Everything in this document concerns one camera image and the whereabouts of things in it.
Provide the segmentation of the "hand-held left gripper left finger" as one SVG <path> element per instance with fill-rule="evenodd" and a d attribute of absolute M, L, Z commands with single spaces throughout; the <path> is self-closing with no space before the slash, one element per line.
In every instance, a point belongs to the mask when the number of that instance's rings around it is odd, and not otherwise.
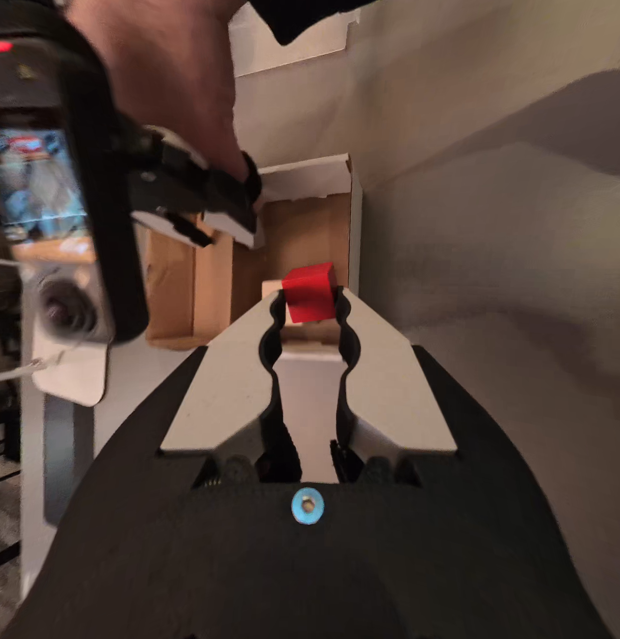
<path fill-rule="evenodd" d="M 285 424 L 274 363 L 282 354 L 282 291 L 270 293 L 211 340 L 165 434 L 165 456 L 235 456 L 259 475 L 285 474 Z"/>

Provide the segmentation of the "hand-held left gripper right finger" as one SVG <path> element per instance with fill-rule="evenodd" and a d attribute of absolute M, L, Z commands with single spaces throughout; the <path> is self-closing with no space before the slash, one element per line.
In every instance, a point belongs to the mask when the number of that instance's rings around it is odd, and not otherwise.
<path fill-rule="evenodd" d="M 390 475 L 416 475 L 419 456 L 454 456 L 458 445 L 413 346 L 354 292 L 339 287 L 339 353 L 346 364 L 338 389 L 338 475 L 361 475 L 379 463 Z"/>

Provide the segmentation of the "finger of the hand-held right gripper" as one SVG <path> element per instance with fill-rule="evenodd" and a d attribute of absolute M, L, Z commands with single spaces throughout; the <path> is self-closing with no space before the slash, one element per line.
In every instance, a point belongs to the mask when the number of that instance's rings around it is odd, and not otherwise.
<path fill-rule="evenodd" d="M 197 227 L 191 215 L 156 209 L 151 212 L 133 211 L 132 218 L 141 226 L 180 244 L 202 249 L 213 245 L 213 238 Z"/>
<path fill-rule="evenodd" d="M 230 235 L 250 250 L 265 246 L 263 225 L 252 198 L 240 182 L 208 182 L 202 221 L 209 228 Z"/>

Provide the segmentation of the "white cardboard box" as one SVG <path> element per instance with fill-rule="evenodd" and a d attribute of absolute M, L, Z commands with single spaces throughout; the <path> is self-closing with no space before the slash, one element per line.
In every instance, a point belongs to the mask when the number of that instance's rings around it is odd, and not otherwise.
<path fill-rule="evenodd" d="M 262 284 L 292 269 L 331 262 L 336 283 L 359 292 L 363 191 L 350 154 L 260 170 L 265 244 L 248 249 L 190 218 L 213 239 L 194 247 L 146 236 L 146 342 L 185 351 L 206 346 L 262 299 Z"/>

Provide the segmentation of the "red cube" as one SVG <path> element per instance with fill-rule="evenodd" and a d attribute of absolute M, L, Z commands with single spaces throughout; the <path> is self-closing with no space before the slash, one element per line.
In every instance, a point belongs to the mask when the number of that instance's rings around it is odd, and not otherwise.
<path fill-rule="evenodd" d="M 333 262 L 292 269 L 281 284 L 292 324 L 336 318 L 338 285 Z"/>

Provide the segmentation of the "person's right hand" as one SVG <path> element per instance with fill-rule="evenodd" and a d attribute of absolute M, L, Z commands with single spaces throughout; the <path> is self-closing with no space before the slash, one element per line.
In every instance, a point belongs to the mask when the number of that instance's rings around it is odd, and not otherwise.
<path fill-rule="evenodd" d="M 69 1 L 67 20 L 109 71 L 121 111 L 177 134 L 244 182 L 229 23 L 244 1 Z"/>

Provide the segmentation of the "round white mount disc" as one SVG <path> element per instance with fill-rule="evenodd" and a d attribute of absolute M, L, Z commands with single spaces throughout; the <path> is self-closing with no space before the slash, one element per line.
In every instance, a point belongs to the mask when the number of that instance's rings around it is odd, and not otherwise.
<path fill-rule="evenodd" d="M 39 289 L 44 327 L 60 340 L 89 340 L 98 324 L 97 309 L 89 295 L 68 279 L 45 281 Z"/>

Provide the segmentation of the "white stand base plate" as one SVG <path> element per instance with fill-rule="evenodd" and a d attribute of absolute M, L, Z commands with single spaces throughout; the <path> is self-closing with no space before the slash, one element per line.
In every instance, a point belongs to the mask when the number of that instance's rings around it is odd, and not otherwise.
<path fill-rule="evenodd" d="M 31 317 L 31 353 L 36 361 L 35 386 L 42 392 L 82 406 L 97 405 L 106 393 L 113 323 L 96 265 L 34 261 L 20 267 L 24 309 Z M 40 317 L 39 289 L 49 280 L 69 279 L 93 301 L 98 324 L 92 339 L 60 340 L 51 336 Z"/>

